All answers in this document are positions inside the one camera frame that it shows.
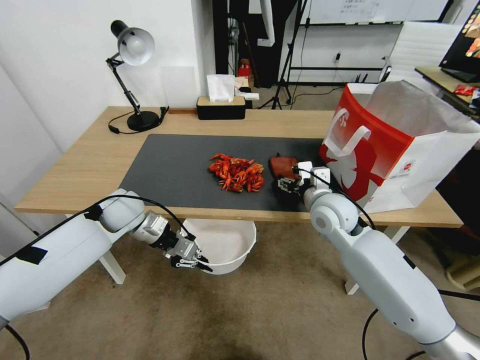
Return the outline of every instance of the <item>crayfish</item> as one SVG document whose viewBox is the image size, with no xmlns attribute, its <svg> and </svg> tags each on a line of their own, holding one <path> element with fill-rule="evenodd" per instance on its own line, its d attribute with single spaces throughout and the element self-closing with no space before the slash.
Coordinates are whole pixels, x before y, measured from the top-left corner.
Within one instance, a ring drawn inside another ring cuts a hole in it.
<svg viewBox="0 0 480 360">
<path fill-rule="evenodd" d="M 231 157 L 223 153 L 210 158 L 214 159 L 217 160 L 208 167 L 208 171 L 221 179 L 218 184 L 222 190 L 241 193 L 245 187 L 249 193 L 257 193 L 264 185 L 264 167 L 254 160 Z"/>
</svg>

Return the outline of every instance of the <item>red and white shopping bag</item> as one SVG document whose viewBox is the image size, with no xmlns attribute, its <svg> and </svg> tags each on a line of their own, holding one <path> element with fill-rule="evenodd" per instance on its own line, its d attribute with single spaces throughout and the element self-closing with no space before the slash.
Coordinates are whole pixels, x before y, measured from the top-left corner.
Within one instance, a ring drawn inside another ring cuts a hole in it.
<svg viewBox="0 0 480 360">
<path fill-rule="evenodd" d="M 480 139 L 480 125 L 406 81 L 380 83 L 362 107 L 346 86 L 319 155 L 375 213 L 418 206 Z"/>
</svg>

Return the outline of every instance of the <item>whiteboard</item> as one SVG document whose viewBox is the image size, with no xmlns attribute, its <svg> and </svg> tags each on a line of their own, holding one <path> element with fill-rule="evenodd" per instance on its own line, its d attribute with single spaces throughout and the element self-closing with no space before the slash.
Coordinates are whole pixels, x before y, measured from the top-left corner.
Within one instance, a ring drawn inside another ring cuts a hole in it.
<svg viewBox="0 0 480 360">
<path fill-rule="evenodd" d="M 437 20 L 448 0 L 307 0 L 301 24 Z"/>
</svg>

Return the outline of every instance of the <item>computer screen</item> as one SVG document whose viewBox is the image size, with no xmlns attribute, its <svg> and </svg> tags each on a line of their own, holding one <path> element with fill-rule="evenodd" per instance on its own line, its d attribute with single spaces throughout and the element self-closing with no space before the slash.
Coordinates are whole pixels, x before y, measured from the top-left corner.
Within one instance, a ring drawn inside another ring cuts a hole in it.
<svg viewBox="0 0 480 360">
<path fill-rule="evenodd" d="M 440 66 L 480 75 L 480 1 L 456 36 Z"/>
</svg>

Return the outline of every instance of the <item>desk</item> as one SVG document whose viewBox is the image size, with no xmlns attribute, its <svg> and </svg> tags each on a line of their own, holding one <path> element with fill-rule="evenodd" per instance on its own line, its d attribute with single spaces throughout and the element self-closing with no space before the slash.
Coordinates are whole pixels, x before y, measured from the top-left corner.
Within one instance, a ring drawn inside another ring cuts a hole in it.
<svg viewBox="0 0 480 360">
<path fill-rule="evenodd" d="M 160 113 L 158 108 L 144 110 Z M 321 139 L 327 133 L 333 111 L 247 110 L 244 120 L 198 120 L 195 114 L 167 114 L 163 124 L 134 135 L 113 134 L 110 119 L 130 111 L 110 106 L 73 144 L 65 155 L 25 195 L 15 209 L 27 213 L 74 214 L 115 191 L 149 134 L 258 136 Z M 126 121 L 115 126 L 127 131 Z M 146 206 L 155 212 L 160 209 Z M 307 212 L 171 207 L 179 218 L 253 220 L 269 222 L 310 222 Z M 375 224 L 388 226 L 396 242 L 409 227 L 458 228 L 460 218 L 434 191 L 417 208 L 379 212 L 371 215 Z M 115 281 L 125 274 L 110 253 L 102 264 Z"/>
<path fill-rule="evenodd" d="M 457 95 L 454 93 L 458 85 L 480 86 L 480 83 L 465 83 L 443 72 L 440 67 L 416 67 L 415 71 L 423 76 L 425 80 L 435 84 L 442 90 L 442 94 L 452 100 L 459 110 L 469 114 L 476 114 L 477 111 L 469 107 L 472 103 L 471 96 Z"/>
</svg>

